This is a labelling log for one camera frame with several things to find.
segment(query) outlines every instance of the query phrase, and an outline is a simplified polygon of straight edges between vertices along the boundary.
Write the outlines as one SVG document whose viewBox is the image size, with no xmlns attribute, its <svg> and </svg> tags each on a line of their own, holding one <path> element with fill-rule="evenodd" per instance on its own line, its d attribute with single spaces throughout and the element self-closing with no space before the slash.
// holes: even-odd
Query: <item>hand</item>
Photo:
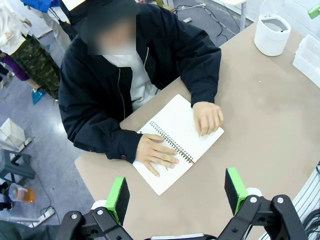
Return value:
<svg viewBox="0 0 320 240">
<path fill-rule="evenodd" d="M 14 37 L 14 35 L 15 35 L 15 32 L 14 31 L 7 31 L 6 33 L 5 33 L 5 37 L 6 37 L 6 39 L 9 41 L 10 39 L 12 39 L 13 37 Z"/>
<path fill-rule="evenodd" d="M 171 169 L 175 167 L 174 164 L 179 163 L 178 159 L 171 156 L 177 154 L 175 150 L 158 144 L 163 142 L 164 140 L 165 138 L 162 136 L 154 134 L 144 134 L 141 137 L 136 150 L 136 160 L 140 163 L 143 163 L 146 168 L 157 177 L 159 177 L 160 174 L 152 167 L 152 165 L 150 164 L 151 162 L 163 165 L 166 168 Z"/>
<path fill-rule="evenodd" d="M 193 105 L 193 118 L 199 136 L 215 132 L 224 123 L 221 108 L 207 101 L 200 101 Z"/>
<path fill-rule="evenodd" d="M 28 19 L 25 19 L 24 23 L 26 23 L 29 27 L 32 27 L 32 23 Z"/>
</svg>

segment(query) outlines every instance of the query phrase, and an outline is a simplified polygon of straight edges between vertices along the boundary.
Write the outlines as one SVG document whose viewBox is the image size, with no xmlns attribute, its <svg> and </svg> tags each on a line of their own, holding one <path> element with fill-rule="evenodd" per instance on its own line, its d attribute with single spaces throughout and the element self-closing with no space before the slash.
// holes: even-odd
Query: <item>white sweatshirt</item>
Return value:
<svg viewBox="0 0 320 240">
<path fill-rule="evenodd" d="M 26 40 L 24 36 L 28 35 L 28 28 L 22 23 L 26 18 L 17 13 L 12 13 L 0 0 L 0 49 L 9 55 L 13 54 L 21 44 Z M 14 31 L 14 36 L 8 41 L 6 33 Z"/>
<path fill-rule="evenodd" d="M 139 54 L 133 55 L 103 55 L 111 64 L 118 68 L 130 67 L 132 69 L 132 83 L 130 89 L 133 111 L 147 103 L 159 91 L 154 86 L 145 69 Z"/>
</svg>

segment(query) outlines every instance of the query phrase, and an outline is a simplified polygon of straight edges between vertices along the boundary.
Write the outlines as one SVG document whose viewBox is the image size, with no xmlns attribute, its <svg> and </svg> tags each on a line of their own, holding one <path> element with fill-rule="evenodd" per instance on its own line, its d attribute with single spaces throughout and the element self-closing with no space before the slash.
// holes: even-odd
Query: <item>spiral binding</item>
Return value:
<svg viewBox="0 0 320 240">
<path fill-rule="evenodd" d="M 176 150 L 188 163 L 194 164 L 193 157 L 190 156 L 179 144 L 176 143 L 165 131 L 161 129 L 154 121 L 150 122 L 151 126 Z"/>
</svg>

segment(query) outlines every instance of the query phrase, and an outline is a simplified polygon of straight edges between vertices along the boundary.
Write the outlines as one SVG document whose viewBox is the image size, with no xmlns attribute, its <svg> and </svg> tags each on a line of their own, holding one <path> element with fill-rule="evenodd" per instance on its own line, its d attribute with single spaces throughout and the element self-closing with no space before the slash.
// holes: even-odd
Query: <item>plastic cup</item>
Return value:
<svg viewBox="0 0 320 240">
<path fill-rule="evenodd" d="M 9 197 L 13 202 L 28 202 L 32 203 L 36 200 L 35 191 L 31 188 L 20 186 L 12 183 L 9 188 Z"/>
</svg>

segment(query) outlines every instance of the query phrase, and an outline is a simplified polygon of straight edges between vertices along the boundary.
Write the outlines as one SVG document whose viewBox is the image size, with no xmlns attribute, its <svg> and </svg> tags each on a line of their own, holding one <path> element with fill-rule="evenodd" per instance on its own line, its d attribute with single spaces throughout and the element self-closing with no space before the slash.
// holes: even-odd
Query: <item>person in dark jacket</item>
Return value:
<svg viewBox="0 0 320 240">
<path fill-rule="evenodd" d="M 121 129 L 120 122 L 179 76 L 199 135 L 222 125 L 214 104 L 221 50 L 204 30 L 134 0 L 63 2 L 78 35 L 62 61 L 59 109 L 75 147 L 140 161 L 156 176 L 150 163 L 174 168 L 175 151 L 156 143 L 162 137 Z"/>
</svg>

